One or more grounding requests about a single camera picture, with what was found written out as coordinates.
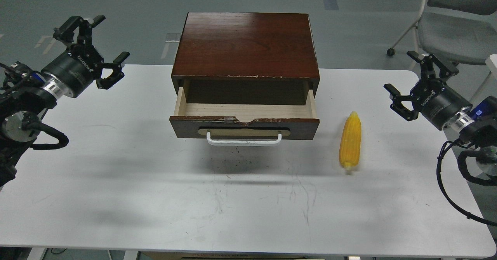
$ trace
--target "black cable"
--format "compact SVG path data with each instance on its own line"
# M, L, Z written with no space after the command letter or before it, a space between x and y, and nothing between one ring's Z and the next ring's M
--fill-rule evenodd
M59 140L59 142L56 144L32 144L30 148L34 150L57 150L65 147L69 143L69 138L64 135L64 133L39 121L27 122L26 124L23 124L23 129L43 131L46 134Z
M5 91L5 90L11 88L11 86L9 85L9 83L12 83L14 85L15 84L14 82L15 82L15 80L13 78L11 78L8 75L5 75L5 77L3 78L2 88L0 88L0 90L4 90Z
M462 144L461 144L459 141L457 141L457 140L456 140L456 141L454 141L453 143L454 143L454 145L455 145L456 147L462 147L463 149L468 149L468 148L470 148L470 147L474 146L474 143L469 143L469 144L467 144L467 146L464 146L464 145L462 145Z
M4 63L0 63L0 67L5 68L9 71L16 71L14 68L12 68L11 66L7 66Z
M454 201L451 200L451 198L449 198L449 195L447 194L447 192L445 191L445 188L443 187L443 183L442 183L442 159L445 156L445 154L447 154L447 152L454 145L458 145L459 143L460 143L459 139L455 140L454 142L447 141L442 145L442 149L440 149L440 154L437 157L438 160L437 160L437 165L436 165L436 180L438 182L438 186L440 187L442 194L445 196L445 198L450 203L450 205L453 206L454 209L458 210L461 214L464 214L466 216L466 218L473 219L474 221L478 221L479 223L483 223L486 225L497 226L497 222L493 222L493 221L490 221L488 219L481 218L479 216L475 216L474 214L472 214L468 211L465 211L463 208L459 207L456 203L454 203Z
M51 253L51 254L61 254L61 253L63 253L64 251L67 251L67 249L63 249L62 251L58 251L58 252L54 252L54 249L50 249L50 253Z
M27 74L25 77L23 77L23 79L21 79L21 81L19 81L18 83L16 83L14 86L8 88L5 90L4 93L2 93L2 99L6 98L8 96L9 93L11 93L12 91L14 90L17 90L21 85L25 84L29 79L30 77L32 76L34 72L30 72L29 74Z
M461 154L457 157L457 165L459 166L459 171L463 175L463 177L474 184L479 184L483 186L497 186L497 182L494 182L491 179L480 179L478 177L472 176L467 170L466 158L467 157L477 157L481 154L481 151L476 150L466 150L461 151Z

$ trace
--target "drawer handle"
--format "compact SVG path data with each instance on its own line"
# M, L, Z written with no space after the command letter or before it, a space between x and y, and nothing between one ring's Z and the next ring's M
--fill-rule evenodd
M211 132L207 132L207 142L213 146L245 146L245 147L268 147L277 146L281 142L281 132L278 133L278 139L274 141L251 141L251 140L214 140L211 138Z

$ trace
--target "wooden box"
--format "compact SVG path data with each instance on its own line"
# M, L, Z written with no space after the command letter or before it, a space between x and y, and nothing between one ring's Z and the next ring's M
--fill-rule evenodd
M178 138L312 140L318 128L307 14L188 13L172 82Z

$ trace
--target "table surface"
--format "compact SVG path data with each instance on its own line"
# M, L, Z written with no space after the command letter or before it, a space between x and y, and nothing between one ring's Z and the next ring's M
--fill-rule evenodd
M126 65L110 90L67 97L44 122L71 140L27 151L0 192L0 245L142 251L484 258L495 243L438 189L446 140L420 117L390 110L383 89L408 92L410 71L321 69L312 141L214 147L177 139L171 66ZM362 120L359 169L338 152L351 111ZM442 177L480 211L453 154Z

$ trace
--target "corn cob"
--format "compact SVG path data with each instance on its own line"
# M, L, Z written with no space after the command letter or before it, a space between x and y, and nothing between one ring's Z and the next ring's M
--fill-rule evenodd
M361 120L355 111L350 113L343 127L339 160L348 173L359 163L361 151Z

